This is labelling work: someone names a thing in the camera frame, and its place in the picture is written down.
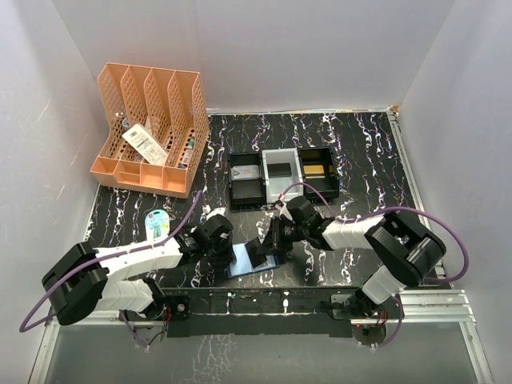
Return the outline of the black credit card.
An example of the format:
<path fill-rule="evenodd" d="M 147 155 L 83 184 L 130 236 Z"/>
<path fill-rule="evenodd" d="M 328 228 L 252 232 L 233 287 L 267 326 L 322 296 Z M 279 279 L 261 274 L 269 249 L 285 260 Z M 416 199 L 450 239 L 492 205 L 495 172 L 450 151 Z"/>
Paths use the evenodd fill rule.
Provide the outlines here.
<path fill-rule="evenodd" d="M 245 245 L 250 264 L 253 269 L 257 269 L 267 263 L 266 255 L 264 253 L 258 252 L 260 245 L 261 241 L 258 237 L 248 241 L 248 243 Z"/>

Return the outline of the blue card holder wallet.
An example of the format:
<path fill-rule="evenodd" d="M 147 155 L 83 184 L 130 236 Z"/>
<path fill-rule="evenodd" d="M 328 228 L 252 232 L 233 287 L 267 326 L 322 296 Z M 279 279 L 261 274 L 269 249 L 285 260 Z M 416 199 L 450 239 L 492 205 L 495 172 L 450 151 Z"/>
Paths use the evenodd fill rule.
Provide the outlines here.
<path fill-rule="evenodd" d="M 263 264 L 257 267 L 252 267 L 247 249 L 242 243 L 234 244 L 233 252 L 235 260 L 231 262 L 227 267 L 228 278 L 237 278 L 249 274 L 256 274 L 280 267 L 278 258 L 275 255 L 267 256 L 266 261 Z"/>

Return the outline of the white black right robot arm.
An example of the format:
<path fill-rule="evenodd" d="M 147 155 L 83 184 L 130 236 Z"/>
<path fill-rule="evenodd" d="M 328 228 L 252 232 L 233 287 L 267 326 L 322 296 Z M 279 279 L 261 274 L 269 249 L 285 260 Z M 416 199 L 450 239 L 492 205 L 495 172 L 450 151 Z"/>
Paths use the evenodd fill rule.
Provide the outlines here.
<path fill-rule="evenodd" d="M 325 218 L 311 201 L 299 196 L 278 204 L 261 244 L 247 247 L 255 266 L 268 255 L 292 251 L 306 241 L 318 250 L 360 248 L 373 250 L 382 265 L 344 302 L 324 302 L 324 307 L 372 318 L 383 311 L 386 300 L 407 287 L 419 286 L 446 254 L 446 246 L 413 213 L 392 210 L 359 222 Z"/>

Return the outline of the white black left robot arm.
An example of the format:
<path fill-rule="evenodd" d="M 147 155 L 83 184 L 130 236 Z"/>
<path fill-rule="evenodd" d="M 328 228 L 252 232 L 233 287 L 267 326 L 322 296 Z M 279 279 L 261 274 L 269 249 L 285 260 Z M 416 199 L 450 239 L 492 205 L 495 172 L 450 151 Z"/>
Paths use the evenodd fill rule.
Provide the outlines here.
<path fill-rule="evenodd" d="M 166 301 L 147 274 L 200 261 L 225 266 L 234 260 L 232 237 L 231 222 L 216 213 L 203 224 L 185 225 L 164 240 L 118 248 L 93 248 L 89 242 L 80 242 L 44 275 L 42 285 L 62 326 L 103 310 L 128 310 L 156 319 Z"/>

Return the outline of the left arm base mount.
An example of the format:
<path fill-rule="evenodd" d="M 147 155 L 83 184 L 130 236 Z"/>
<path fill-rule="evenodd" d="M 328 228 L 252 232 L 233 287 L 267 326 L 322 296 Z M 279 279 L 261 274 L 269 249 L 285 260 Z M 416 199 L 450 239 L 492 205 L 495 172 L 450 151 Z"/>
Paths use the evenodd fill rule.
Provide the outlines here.
<path fill-rule="evenodd" d="M 190 297 L 182 294 L 157 294 L 142 312 L 124 310 L 129 321 L 183 322 L 190 318 Z"/>

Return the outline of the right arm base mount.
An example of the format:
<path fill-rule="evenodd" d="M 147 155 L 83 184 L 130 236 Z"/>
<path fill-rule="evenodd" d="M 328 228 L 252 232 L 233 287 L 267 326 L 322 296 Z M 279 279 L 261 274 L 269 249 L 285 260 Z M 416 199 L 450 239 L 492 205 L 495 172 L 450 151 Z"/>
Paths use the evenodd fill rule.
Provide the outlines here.
<path fill-rule="evenodd" d="M 387 314 L 388 320 L 404 318 L 399 305 L 392 298 L 375 304 L 368 298 L 357 298 L 355 294 L 332 294 L 320 301 L 316 311 L 335 320 L 371 319 Z"/>

